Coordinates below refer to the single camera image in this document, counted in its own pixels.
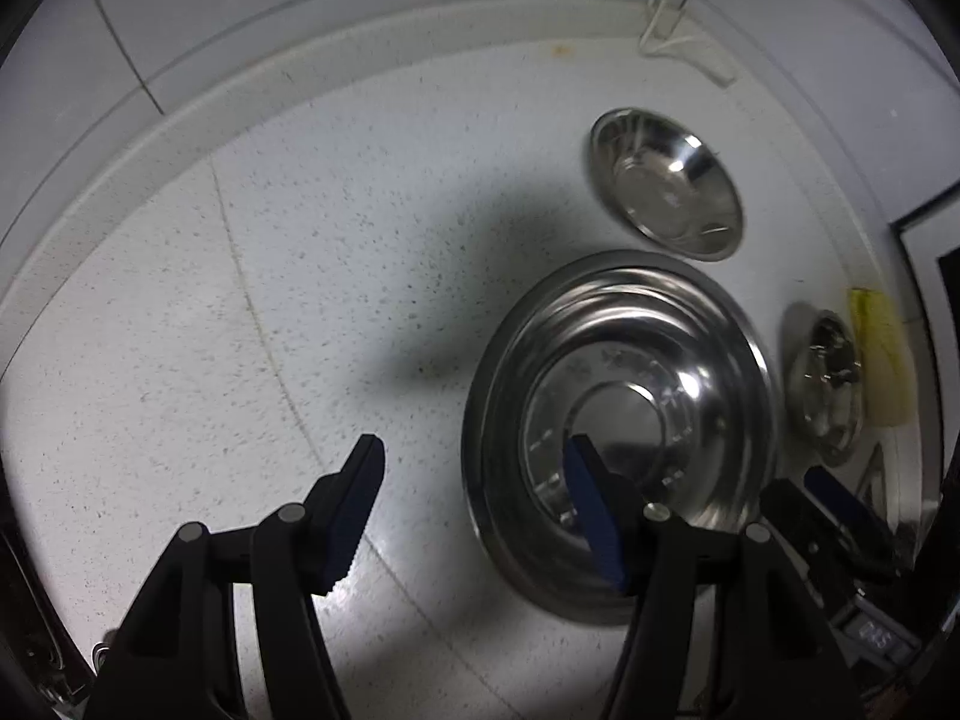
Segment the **large steel bowl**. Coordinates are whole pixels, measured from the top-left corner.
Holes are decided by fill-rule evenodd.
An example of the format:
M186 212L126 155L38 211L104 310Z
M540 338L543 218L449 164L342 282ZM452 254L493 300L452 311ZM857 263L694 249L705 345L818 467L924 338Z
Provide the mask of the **large steel bowl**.
M524 600L620 626L630 601L592 561L566 489L569 438L686 522L736 532L779 433L775 374L718 283L667 255L587 255L529 289L483 351L460 442L470 518Z

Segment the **small steel bowl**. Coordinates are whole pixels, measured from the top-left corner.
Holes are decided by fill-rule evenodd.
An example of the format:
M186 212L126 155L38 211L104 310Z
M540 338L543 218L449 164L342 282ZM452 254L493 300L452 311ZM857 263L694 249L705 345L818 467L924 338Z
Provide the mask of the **small steel bowl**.
M822 310L789 366L786 406L796 433L827 466L854 454L864 427L862 366L853 332Z
M590 127L586 158L602 202L650 241L700 262L739 249L740 193L685 125L637 107L608 110Z

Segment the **small steel bowl back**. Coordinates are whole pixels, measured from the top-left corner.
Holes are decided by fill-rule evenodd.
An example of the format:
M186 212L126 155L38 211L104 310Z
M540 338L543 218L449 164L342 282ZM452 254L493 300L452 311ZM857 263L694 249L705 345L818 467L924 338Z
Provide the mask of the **small steel bowl back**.
M590 127L586 158L602 202L650 241L700 262L739 249L740 193L685 125L637 107L608 110Z

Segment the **yellow cloth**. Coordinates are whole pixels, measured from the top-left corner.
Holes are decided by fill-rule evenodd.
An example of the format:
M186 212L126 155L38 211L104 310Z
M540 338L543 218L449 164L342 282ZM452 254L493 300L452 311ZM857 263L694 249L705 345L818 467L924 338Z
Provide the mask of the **yellow cloth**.
M848 305L866 419L875 427L905 426L916 410L916 376L895 305L887 294L867 288L851 288Z

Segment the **white microwave oven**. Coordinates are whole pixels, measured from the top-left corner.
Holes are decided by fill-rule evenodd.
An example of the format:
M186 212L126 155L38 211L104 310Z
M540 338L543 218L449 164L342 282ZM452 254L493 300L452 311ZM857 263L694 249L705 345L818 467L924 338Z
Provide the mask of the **white microwave oven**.
M923 301L948 470L958 444L958 185L901 218L895 231Z

